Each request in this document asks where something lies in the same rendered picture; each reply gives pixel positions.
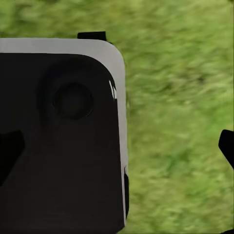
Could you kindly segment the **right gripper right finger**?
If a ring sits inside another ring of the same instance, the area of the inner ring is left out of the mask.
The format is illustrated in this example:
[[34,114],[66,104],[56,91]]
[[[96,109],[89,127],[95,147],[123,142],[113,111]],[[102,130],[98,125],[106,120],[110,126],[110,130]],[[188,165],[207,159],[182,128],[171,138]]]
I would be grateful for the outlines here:
[[223,130],[218,146],[234,169],[234,132]]

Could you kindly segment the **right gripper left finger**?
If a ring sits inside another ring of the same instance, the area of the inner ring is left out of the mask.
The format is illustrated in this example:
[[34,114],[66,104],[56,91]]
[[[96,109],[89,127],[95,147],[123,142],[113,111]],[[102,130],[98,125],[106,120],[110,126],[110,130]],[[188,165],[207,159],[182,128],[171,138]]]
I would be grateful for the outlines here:
[[0,135],[0,188],[25,149],[21,130]]

